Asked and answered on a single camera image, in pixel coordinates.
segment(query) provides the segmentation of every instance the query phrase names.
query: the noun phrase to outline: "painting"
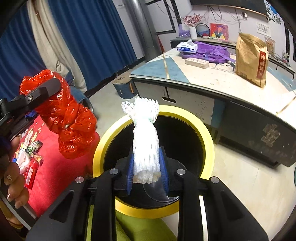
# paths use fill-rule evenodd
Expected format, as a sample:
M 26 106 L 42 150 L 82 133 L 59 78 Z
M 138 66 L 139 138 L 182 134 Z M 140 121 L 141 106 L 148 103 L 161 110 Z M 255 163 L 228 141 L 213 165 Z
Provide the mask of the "painting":
M 273 6 L 270 5 L 269 2 L 264 0 L 266 11 L 267 11 L 267 21 L 273 21 L 277 24 L 281 24 L 281 17 L 279 16 L 278 12 L 274 9 Z
M 228 40 L 228 25 L 211 23 L 210 36 L 214 39 Z

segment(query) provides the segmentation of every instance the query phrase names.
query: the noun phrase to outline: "red plastic bag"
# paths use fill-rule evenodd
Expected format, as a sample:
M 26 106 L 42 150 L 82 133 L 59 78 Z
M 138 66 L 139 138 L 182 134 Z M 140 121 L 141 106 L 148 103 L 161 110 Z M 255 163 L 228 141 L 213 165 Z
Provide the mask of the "red plastic bag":
M 34 77 L 25 76 L 20 85 L 20 94 L 29 94 L 39 85 L 56 77 L 61 83 L 61 91 L 51 96 L 35 110 L 48 128 L 59 135 L 59 151 L 68 159 L 85 155 L 95 139 L 96 118 L 71 95 L 68 83 L 56 72 L 48 69 Z

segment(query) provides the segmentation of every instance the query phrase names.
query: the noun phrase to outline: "brown paper bag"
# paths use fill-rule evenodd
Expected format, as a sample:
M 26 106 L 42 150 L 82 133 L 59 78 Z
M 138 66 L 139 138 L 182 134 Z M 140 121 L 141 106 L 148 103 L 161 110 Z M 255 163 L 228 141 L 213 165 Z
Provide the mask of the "brown paper bag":
M 236 74 L 263 88 L 268 65 L 266 43 L 253 35 L 240 33 L 236 55 Z

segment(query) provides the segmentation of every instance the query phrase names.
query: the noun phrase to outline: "blue curtain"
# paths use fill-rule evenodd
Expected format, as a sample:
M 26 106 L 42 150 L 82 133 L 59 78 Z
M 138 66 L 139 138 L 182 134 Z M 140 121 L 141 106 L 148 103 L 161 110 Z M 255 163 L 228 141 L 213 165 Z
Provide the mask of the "blue curtain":
M 34 76 L 44 69 L 24 5 L 0 38 L 0 99 L 19 95 L 24 76 Z
M 137 60 L 112 0 L 48 2 L 87 89 Z

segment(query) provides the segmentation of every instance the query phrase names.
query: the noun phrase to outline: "painted fingernail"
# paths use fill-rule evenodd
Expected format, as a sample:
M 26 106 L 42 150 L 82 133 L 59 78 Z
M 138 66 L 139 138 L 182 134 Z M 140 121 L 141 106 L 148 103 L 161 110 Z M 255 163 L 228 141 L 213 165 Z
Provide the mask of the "painted fingernail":
M 8 200 L 9 202 L 11 202 L 11 201 L 13 200 L 12 198 L 10 198 L 10 194 L 7 195 L 7 200 Z
M 20 202 L 16 202 L 16 203 L 15 203 L 15 208 L 18 209 L 18 208 L 20 208 L 20 207 L 21 207 L 21 203 L 20 203 Z
M 10 175 L 8 175 L 6 178 L 4 178 L 4 184 L 6 186 L 8 186 L 11 182 L 12 182 L 12 178 Z
M 8 181 L 12 182 L 12 177 L 10 175 L 7 175 Z

